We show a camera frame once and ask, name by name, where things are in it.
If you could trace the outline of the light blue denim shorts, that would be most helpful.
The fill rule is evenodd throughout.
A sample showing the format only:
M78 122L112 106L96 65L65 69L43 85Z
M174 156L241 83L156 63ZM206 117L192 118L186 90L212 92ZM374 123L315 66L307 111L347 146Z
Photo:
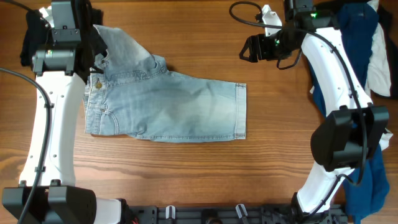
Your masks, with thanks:
M168 69L122 29L95 26L104 40L99 73L83 102L85 131L158 142L217 142L246 137L246 85Z

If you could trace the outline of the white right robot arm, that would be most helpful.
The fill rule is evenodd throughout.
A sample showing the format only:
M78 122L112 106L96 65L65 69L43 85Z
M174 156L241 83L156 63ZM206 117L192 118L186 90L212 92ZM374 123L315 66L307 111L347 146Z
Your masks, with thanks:
M248 62L280 62L293 51L306 56L325 102L326 118L312 134L314 165L292 199L299 222L320 218L354 170L365 171L389 120L388 110L375 106L362 88L343 47L336 16L311 1L285 1L284 19L269 6L259 8L254 26L264 32L249 37L240 52Z

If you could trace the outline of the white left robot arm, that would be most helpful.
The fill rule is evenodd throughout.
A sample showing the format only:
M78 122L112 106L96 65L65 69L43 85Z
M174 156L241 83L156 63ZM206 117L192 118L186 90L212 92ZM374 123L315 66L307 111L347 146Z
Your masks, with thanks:
M95 57L106 44L93 27L89 1L52 1L52 20L39 14L46 40L32 56L37 104L29 155L17 187L2 204L19 223L131 223L123 199L98 198L75 185L76 119Z

